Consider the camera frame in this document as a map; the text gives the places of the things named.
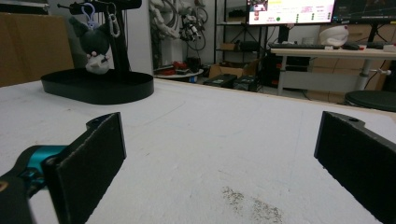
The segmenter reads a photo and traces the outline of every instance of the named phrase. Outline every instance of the plush cat toy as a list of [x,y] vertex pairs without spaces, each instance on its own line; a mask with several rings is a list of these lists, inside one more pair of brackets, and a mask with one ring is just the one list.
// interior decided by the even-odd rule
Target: plush cat toy
[[106,56],[110,48],[108,25],[106,23],[101,26],[93,23],[86,25],[74,17],[71,17],[69,22],[73,25],[82,49],[87,53],[88,63],[85,65],[87,71],[97,75],[105,74],[109,69],[109,57]]

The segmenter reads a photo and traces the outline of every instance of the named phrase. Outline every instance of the monitor screen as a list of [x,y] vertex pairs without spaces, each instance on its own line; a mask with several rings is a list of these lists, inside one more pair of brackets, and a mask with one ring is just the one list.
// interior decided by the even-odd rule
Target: monitor screen
[[320,24],[332,21],[335,0],[247,0],[247,24]]
[[391,23],[396,21],[396,0],[337,0],[333,23]]

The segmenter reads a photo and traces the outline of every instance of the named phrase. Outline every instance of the keyboard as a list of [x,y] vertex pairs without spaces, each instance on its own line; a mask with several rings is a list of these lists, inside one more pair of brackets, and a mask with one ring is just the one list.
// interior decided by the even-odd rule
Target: keyboard
[[326,49],[332,45],[319,44],[268,44],[271,49]]
[[363,45],[366,45],[367,49],[383,49],[384,45],[393,45],[393,42],[385,42],[385,41],[368,42],[368,43],[363,43]]

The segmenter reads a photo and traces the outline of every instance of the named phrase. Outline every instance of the chair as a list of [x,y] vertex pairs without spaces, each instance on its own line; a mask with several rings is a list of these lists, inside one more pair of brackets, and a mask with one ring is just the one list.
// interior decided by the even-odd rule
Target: chair
[[396,112],[396,92],[351,91],[345,96],[346,105]]

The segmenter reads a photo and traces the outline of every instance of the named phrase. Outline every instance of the white table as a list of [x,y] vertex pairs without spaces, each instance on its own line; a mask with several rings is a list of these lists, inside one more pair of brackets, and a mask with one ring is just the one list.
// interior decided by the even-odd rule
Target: white table
[[[127,158],[88,223],[378,223],[314,158],[322,111],[396,142],[394,114],[155,79],[126,105],[89,105],[40,82],[0,89],[0,174],[32,145],[68,145],[121,112]],[[31,200],[56,223],[50,195]]]
[[[277,94],[283,88],[295,88],[314,91],[361,91],[367,83],[373,60],[396,60],[395,52],[384,52],[382,49],[345,50],[345,49],[271,49],[277,56],[283,56]],[[286,71],[288,56],[341,58],[364,60],[358,76],[342,74],[324,74]]]

